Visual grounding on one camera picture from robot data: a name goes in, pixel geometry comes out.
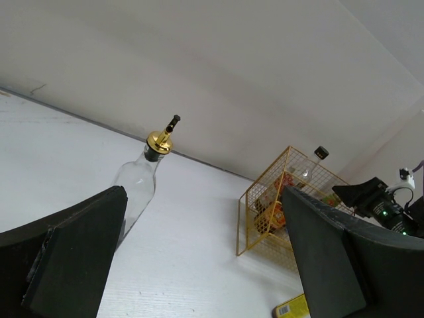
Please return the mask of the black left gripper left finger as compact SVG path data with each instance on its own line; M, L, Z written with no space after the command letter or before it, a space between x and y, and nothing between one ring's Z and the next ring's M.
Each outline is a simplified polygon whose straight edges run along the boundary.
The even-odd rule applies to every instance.
M96 317L127 201L113 186L1 233L1 316Z

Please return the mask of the red lid chili sauce jar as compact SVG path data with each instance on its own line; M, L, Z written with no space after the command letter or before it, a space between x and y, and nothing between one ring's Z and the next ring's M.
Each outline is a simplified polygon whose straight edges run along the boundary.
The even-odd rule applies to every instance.
M282 229L286 225L286 218L282 209L282 203L277 201L268 207L260 202L255 203L258 214L254 218L254 225L260 234L272 233Z

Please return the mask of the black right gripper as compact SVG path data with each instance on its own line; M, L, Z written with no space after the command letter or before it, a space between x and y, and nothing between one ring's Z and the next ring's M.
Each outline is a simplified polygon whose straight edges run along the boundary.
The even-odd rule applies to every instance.
M356 214L374 219L383 228L423 238L423 223L411 218L405 209L396 203L394 196L386 192L386 184L373 177L356 185L334 185L332 191L346 206L356 206Z

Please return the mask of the black cap vinegar bottle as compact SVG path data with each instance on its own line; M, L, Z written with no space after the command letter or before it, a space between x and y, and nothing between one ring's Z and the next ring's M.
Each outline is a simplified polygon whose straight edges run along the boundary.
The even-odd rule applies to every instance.
M303 189L313 178L313 172L320 162L328 157L329 151L323 146L314 150L311 156L293 163L288 172L295 176L295 187Z

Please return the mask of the yellow cap red sauce bottle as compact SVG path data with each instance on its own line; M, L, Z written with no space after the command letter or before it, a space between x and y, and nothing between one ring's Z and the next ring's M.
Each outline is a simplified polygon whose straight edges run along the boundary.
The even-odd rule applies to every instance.
M342 200L340 199L340 197L337 194L330 193L329 195L322 198L321 202L327 204L330 207L336 208L341 204Z

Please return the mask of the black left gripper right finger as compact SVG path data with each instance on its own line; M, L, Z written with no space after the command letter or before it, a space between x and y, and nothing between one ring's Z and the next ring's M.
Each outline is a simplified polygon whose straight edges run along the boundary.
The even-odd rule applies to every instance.
M422 317L423 239L285 187L286 227L312 317Z

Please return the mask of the clear gold spout oil bottle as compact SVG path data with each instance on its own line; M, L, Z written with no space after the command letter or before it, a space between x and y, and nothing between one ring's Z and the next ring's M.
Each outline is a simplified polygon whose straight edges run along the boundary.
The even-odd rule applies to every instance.
M112 181L114 186L124 187L128 197L118 245L121 245L154 197L157 167L173 149L171 134L180 120L179 115L174 115L163 131L151 132L143 153L137 160L123 164Z

